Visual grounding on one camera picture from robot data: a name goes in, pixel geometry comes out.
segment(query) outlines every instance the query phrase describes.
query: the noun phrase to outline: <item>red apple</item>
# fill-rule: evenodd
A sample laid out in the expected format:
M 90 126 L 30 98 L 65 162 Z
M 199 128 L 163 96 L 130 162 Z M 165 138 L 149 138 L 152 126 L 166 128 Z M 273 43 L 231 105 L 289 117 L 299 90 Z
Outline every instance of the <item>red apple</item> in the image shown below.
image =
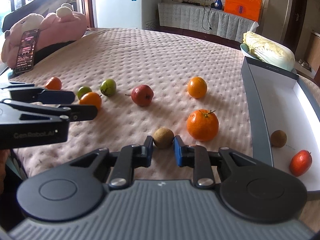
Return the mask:
M 306 150 L 302 150 L 293 156 L 289 168 L 294 176 L 299 177 L 309 170 L 311 164 L 311 153 Z
M 140 85 L 132 90 L 131 98 L 138 106 L 148 106 L 152 101 L 153 91 L 147 85 Z

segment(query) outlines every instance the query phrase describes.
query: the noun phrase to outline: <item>person's hand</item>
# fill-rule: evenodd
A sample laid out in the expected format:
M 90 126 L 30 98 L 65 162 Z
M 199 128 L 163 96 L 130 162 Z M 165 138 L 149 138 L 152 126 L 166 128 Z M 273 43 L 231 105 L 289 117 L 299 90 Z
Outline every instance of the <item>person's hand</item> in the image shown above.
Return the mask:
M 10 155 L 10 150 L 0 150 L 0 194 L 4 190 L 5 163 Z

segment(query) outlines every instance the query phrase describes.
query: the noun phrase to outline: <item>black circular disc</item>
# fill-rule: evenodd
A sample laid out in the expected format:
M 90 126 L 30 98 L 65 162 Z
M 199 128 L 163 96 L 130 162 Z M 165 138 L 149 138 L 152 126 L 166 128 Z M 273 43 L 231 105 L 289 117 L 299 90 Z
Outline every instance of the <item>black circular disc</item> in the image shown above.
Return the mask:
M 223 203 L 236 215 L 261 223 L 279 223 L 303 208 L 307 191 L 295 177 L 267 165 L 236 169 L 220 186 Z
M 92 211 L 103 196 L 101 182 L 77 167 L 55 168 L 27 179 L 17 192 L 28 216 L 49 222 L 77 219 Z

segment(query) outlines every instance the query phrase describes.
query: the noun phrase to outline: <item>green tomato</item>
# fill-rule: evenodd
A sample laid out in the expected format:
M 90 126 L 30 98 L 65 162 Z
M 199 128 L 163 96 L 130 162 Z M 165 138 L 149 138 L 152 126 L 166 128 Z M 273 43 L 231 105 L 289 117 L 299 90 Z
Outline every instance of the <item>green tomato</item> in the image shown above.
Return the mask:
M 113 79 L 107 79 L 100 85 L 100 91 L 107 97 L 113 96 L 117 91 L 116 82 Z
M 83 97 L 86 93 L 92 92 L 91 88 L 89 87 L 80 87 L 77 93 L 77 97 L 79 98 L 79 100 L 81 99 L 81 97 Z

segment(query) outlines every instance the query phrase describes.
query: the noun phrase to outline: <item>refrigerator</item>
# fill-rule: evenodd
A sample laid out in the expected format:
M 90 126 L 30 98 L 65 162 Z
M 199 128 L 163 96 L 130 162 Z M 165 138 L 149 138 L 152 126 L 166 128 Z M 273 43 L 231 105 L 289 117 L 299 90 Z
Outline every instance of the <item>refrigerator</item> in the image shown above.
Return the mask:
M 155 30 L 161 0 L 95 0 L 98 28 Z

